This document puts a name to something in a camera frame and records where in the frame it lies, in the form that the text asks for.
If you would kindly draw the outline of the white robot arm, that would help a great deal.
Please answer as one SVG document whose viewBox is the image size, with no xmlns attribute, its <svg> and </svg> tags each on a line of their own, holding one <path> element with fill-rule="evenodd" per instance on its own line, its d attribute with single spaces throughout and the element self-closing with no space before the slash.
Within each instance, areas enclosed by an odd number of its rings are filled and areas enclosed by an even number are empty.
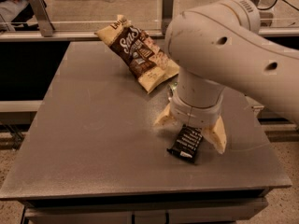
<svg viewBox="0 0 299 224">
<path fill-rule="evenodd" d="M 250 0 L 221 0 L 176 16 L 165 48 L 179 65 L 178 85 L 155 123 L 199 128 L 222 154 L 222 92 L 229 87 L 298 124 L 299 51 L 259 36 L 259 29 L 260 13 Z"/>
</svg>

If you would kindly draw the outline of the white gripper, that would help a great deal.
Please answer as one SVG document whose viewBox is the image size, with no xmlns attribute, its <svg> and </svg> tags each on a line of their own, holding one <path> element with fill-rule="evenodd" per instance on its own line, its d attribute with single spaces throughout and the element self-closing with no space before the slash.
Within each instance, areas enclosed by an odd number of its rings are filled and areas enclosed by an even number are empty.
<svg viewBox="0 0 299 224">
<path fill-rule="evenodd" d="M 166 105 L 154 121 L 154 126 L 175 124 L 179 120 L 188 126 L 203 128 L 203 137 L 218 153 L 223 154 L 227 145 L 227 137 L 222 117 L 220 117 L 222 100 L 223 96 L 211 107 L 195 107 L 183 102 L 175 91 L 170 104 Z"/>
</svg>

